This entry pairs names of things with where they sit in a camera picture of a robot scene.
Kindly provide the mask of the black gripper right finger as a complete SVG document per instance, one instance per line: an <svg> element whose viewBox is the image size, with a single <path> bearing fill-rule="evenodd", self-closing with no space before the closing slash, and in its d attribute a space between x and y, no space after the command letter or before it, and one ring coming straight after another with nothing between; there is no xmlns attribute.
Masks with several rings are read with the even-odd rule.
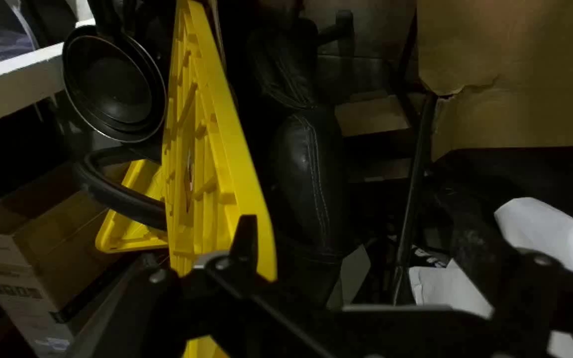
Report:
<svg viewBox="0 0 573 358"><path fill-rule="evenodd" d="M551 358L553 332L573 338L573 272L553 256L521 250L491 314L493 352Z"/></svg>

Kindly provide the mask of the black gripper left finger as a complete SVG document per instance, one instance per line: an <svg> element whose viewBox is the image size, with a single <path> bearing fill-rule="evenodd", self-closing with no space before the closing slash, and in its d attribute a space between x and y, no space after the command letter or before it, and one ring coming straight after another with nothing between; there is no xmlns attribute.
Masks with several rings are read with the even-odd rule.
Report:
<svg viewBox="0 0 573 358"><path fill-rule="evenodd" d="M194 338L230 358L340 358L332 316L262 278L256 258L256 217L242 215L230 248L202 254L189 274L137 272L97 338L67 358L189 358Z"/></svg>

